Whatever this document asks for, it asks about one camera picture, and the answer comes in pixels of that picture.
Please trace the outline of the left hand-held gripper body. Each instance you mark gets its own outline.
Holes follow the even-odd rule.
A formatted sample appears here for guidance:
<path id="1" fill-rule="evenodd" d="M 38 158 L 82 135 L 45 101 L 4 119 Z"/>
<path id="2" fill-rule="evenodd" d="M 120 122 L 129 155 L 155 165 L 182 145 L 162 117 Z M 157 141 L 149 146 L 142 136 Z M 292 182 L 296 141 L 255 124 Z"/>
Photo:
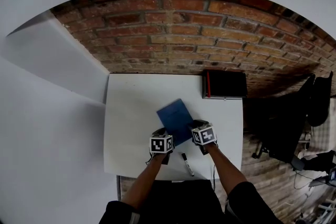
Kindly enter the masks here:
<path id="1" fill-rule="evenodd" d="M 169 135 L 166 128 L 161 128 L 152 133 L 149 142 L 149 152 L 151 157 L 158 154 L 166 154 L 162 164 L 168 164 L 170 154 L 174 150 L 173 136 Z"/>

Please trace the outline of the person's right forearm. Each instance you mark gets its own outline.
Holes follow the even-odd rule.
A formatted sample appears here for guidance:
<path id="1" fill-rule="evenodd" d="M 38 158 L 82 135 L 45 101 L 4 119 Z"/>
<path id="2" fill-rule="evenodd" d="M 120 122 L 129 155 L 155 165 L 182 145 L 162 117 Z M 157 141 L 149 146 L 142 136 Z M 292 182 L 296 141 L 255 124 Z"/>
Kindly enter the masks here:
<path id="1" fill-rule="evenodd" d="M 242 172 L 231 163 L 216 144 L 209 143 L 205 145 L 205 149 L 217 167 L 220 182 L 227 195 L 229 195 L 238 184 L 247 181 Z"/>

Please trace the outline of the black and white marker pen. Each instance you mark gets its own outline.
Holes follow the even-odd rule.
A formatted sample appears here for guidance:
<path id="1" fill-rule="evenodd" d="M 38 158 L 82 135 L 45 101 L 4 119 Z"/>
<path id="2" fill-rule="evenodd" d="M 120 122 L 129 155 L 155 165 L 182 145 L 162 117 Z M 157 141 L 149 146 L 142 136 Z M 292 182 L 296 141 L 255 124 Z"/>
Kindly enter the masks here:
<path id="1" fill-rule="evenodd" d="M 185 153 L 182 153 L 181 156 L 182 156 L 183 161 L 184 161 L 184 163 L 185 163 L 185 165 L 186 165 L 186 167 L 187 167 L 187 169 L 188 169 L 189 174 L 190 174 L 191 176 L 194 176 L 195 174 L 194 174 L 192 168 L 190 167 L 190 165 L 189 165 L 189 163 L 188 163 L 186 154 L 185 154 Z"/>

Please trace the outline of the black storage box red edge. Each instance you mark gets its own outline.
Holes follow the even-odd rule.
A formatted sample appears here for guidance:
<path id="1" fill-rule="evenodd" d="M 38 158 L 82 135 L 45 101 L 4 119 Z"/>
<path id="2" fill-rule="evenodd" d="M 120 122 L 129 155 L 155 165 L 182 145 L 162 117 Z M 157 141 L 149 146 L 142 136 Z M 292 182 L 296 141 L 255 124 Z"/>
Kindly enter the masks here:
<path id="1" fill-rule="evenodd" d="M 247 97 L 246 75 L 243 72 L 204 70 L 203 99 L 242 99 Z"/>

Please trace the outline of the white table top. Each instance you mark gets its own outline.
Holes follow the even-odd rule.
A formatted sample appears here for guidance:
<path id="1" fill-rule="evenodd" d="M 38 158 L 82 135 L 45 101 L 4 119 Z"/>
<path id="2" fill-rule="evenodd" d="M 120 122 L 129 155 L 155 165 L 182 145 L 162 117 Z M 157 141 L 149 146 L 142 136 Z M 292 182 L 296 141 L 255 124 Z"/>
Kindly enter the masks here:
<path id="1" fill-rule="evenodd" d="M 138 177 L 150 158 L 150 136 L 163 126 L 157 111 L 179 99 L 192 118 L 213 124 L 219 149 L 240 168 L 241 100 L 203 99 L 200 76 L 111 74 L 104 121 L 104 170 L 124 177 Z"/>

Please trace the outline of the blue notebook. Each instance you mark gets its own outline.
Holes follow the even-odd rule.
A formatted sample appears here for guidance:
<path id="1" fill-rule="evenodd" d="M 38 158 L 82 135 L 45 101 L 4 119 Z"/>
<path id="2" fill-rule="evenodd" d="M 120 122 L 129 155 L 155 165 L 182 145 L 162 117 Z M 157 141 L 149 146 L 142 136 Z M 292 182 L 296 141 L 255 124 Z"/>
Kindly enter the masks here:
<path id="1" fill-rule="evenodd" d="M 192 138 L 189 124 L 193 123 L 193 119 L 181 99 L 177 99 L 156 113 L 167 133 L 173 136 L 175 146 Z"/>

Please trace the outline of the checked cloth covered table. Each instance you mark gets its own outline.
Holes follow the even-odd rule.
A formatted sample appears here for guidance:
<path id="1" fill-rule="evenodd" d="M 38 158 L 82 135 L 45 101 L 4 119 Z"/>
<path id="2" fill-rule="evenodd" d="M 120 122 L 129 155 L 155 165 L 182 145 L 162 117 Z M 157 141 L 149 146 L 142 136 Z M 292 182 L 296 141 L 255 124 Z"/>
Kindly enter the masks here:
<path id="1" fill-rule="evenodd" d="M 336 149 L 336 98 L 330 99 L 329 114 L 326 121 L 317 127 L 309 127 L 301 138 L 309 139 L 307 154 L 326 153 Z"/>

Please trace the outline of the black office chair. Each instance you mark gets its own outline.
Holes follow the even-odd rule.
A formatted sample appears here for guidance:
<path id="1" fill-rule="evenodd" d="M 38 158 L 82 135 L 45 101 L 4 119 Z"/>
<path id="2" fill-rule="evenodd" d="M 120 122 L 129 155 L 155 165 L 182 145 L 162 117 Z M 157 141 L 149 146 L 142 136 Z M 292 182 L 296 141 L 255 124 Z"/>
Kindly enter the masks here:
<path id="1" fill-rule="evenodd" d="M 295 156 L 306 124 L 322 125 L 330 107 L 333 75 L 327 78 L 311 75 L 299 91 L 276 98 L 245 99 L 244 119 L 247 131 L 259 138 L 259 146 L 252 158 L 267 153 L 295 170 L 303 170 L 304 163 Z"/>

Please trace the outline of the person's left forearm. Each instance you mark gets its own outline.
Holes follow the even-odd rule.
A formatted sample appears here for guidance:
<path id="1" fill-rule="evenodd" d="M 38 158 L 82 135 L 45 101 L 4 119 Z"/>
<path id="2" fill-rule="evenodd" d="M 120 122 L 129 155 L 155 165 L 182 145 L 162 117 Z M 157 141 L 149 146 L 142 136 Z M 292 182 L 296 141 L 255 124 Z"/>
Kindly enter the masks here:
<path id="1" fill-rule="evenodd" d="M 136 178 L 121 201 L 134 209 L 140 209 L 147 199 L 163 160 L 167 154 L 156 154 L 147 164 L 144 171 Z"/>

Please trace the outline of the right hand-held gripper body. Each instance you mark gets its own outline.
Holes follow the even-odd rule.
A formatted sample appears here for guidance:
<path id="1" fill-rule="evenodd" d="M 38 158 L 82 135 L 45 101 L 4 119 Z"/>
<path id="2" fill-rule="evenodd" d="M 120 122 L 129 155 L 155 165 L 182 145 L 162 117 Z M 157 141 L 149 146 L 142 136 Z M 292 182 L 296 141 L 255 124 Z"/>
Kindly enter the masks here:
<path id="1" fill-rule="evenodd" d="M 217 144 L 217 135 L 212 123 L 204 120 L 193 120 L 191 124 L 192 142 L 199 147 L 203 155 L 207 155 L 207 144 Z"/>

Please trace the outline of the person's black clothing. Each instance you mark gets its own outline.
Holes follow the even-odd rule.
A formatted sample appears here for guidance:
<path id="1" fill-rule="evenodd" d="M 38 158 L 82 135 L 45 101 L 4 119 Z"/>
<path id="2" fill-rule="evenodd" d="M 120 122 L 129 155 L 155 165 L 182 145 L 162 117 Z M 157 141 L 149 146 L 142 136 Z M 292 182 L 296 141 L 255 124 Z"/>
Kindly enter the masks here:
<path id="1" fill-rule="evenodd" d="M 209 180 L 155 181 L 140 209 L 111 201 L 99 224 L 283 224 L 250 182 L 235 186 L 227 201 L 223 211 Z"/>

